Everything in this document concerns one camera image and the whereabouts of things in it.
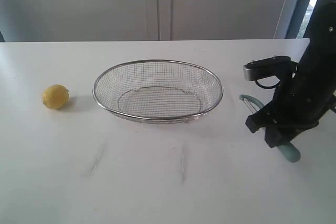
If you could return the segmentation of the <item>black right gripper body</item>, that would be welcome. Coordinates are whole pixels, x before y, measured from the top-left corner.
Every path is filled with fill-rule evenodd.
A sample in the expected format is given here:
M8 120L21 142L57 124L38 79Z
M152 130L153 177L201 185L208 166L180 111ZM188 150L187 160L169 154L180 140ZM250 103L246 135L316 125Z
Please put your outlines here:
M270 103L276 128L284 128L288 140L314 128L324 114L334 110L334 63L296 64L279 80Z

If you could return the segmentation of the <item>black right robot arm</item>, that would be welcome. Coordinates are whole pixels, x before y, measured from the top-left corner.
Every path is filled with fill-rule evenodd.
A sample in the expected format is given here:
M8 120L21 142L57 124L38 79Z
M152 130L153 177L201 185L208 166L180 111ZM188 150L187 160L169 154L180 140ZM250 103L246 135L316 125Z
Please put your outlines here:
M289 143L312 129L328 111L335 111L335 2L315 9L307 27L309 44L299 62L288 56L252 61L244 76L258 83L277 77L272 100L248 116L252 133L264 128L269 147Z

